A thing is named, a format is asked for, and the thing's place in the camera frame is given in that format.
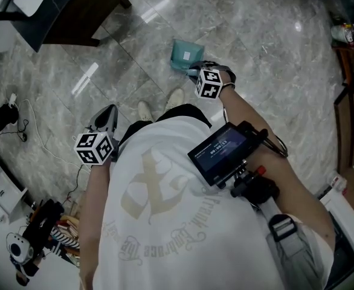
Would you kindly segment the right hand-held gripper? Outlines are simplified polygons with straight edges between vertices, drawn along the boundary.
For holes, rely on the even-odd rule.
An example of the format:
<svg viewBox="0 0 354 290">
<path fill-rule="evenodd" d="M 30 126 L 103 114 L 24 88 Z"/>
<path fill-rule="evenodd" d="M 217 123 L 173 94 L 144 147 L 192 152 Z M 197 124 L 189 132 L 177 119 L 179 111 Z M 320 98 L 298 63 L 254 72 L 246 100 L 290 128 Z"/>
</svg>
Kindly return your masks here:
<svg viewBox="0 0 354 290">
<path fill-rule="evenodd" d="M 188 77 L 195 84 L 195 95 L 198 98 L 217 99 L 222 88 L 235 88 L 236 75 L 225 65 L 212 61 L 198 61 L 190 65 Z"/>
</svg>

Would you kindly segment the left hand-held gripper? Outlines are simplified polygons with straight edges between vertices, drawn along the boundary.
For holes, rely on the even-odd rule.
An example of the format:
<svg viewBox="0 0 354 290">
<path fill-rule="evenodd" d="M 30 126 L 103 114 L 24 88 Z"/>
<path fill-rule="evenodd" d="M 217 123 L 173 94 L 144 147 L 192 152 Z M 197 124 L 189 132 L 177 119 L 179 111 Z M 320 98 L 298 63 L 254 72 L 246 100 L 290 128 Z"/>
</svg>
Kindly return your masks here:
<svg viewBox="0 0 354 290">
<path fill-rule="evenodd" d="M 84 165 L 103 165 L 108 159 L 116 162 L 119 141 L 114 138 L 118 109 L 114 104 L 98 111 L 87 125 L 86 133 L 79 134 L 74 151 Z"/>
</svg>

